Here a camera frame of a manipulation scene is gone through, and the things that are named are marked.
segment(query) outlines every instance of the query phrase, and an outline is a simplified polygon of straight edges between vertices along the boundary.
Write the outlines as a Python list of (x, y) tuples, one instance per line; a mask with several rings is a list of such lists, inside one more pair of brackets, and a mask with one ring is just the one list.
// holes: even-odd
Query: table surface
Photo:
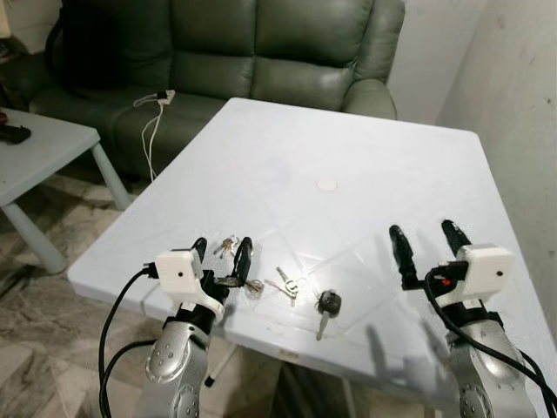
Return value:
[[(423, 277), (453, 258), (440, 227), (445, 218), (473, 242), (515, 254), (513, 277), (487, 305), (555, 387), (547, 323), (480, 141), (469, 131), (234, 98), (69, 277), (78, 293), (113, 301), (166, 249), (204, 236), (204, 268), (225, 274), (232, 259), (212, 251), (230, 234), (250, 236), (249, 279), (280, 283), (281, 266), (300, 278), (296, 305), (269, 286), (260, 300), (234, 290), (217, 332), (282, 360), (443, 406), (457, 396), (444, 366), (446, 331), (422, 292), (401, 291), (388, 228), (403, 227)], [(343, 305), (316, 341), (317, 295), (330, 288)], [(162, 320), (172, 313), (155, 281), (136, 282), (124, 306)], [(528, 391), (541, 414), (538, 391), (529, 384)]]
[(7, 205), (69, 164), (99, 141), (93, 128), (24, 111), (1, 109), (8, 125), (31, 136), (13, 145), (0, 141), (0, 206)]

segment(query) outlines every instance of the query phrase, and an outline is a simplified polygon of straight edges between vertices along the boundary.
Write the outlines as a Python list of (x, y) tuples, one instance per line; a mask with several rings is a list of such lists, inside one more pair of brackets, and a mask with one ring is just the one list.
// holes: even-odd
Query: white cable connector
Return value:
[[(147, 159), (147, 165), (149, 166), (149, 175), (151, 176), (151, 182), (157, 177), (155, 170), (153, 169), (152, 165), (152, 149), (153, 149), (153, 142), (155, 140), (155, 135), (157, 135), (158, 125), (160, 124), (160, 119), (163, 117), (164, 106), (169, 105), (172, 103), (172, 100), (176, 96), (176, 91), (174, 90), (165, 90), (159, 91), (154, 94), (150, 94), (149, 96), (145, 96), (144, 98), (139, 98), (138, 100), (133, 102), (133, 107), (138, 108), (145, 103), (158, 103), (159, 112), (158, 115), (147, 122), (141, 131), (141, 141), (143, 143), (143, 152), (145, 154), (145, 158)], [(149, 151), (147, 151), (147, 144), (145, 143), (145, 133), (151, 124), (155, 124), (153, 132), (151, 134), (151, 138), (149, 139)]]

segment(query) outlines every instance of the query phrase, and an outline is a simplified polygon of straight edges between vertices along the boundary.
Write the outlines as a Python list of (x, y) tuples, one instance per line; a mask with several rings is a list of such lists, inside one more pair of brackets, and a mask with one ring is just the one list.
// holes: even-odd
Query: car key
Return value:
[(325, 290), (321, 296), (319, 296), (317, 309), (322, 316), (321, 322), (319, 323), (319, 331), (317, 332), (317, 341), (321, 340), (323, 337), (323, 332), (325, 331), (329, 319), (339, 314), (341, 303), (342, 299), (334, 290)]

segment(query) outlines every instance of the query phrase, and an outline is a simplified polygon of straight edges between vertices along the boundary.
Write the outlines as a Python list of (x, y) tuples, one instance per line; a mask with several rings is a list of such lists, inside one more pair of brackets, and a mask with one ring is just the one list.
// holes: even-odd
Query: white cord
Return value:
[[(153, 141), (155, 140), (155, 135), (157, 135), (157, 130), (158, 130), (158, 124), (160, 123), (160, 119), (163, 116), (163, 110), (164, 110), (164, 106), (162, 103), (158, 104), (160, 110), (158, 112), (158, 115), (151, 119), (149, 122), (147, 122), (147, 124), (145, 125), (145, 127), (143, 128), (143, 130), (141, 131), (141, 140), (143, 142), (143, 152), (145, 154), (145, 158), (147, 159), (147, 165), (149, 166), (149, 174), (151, 176), (151, 182), (157, 177), (157, 174), (155, 173), (155, 170), (153, 169), (153, 165), (152, 165), (152, 147), (153, 147)], [(149, 140), (149, 152), (147, 152), (147, 144), (145, 143), (145, 133), (147, 132), (147, 129), (149, 129), (149, 126), (151, 126), (151, 124), (155, 122), (155, 128), (153, 129), (153, 132), (151, 134), (151, 139)]]

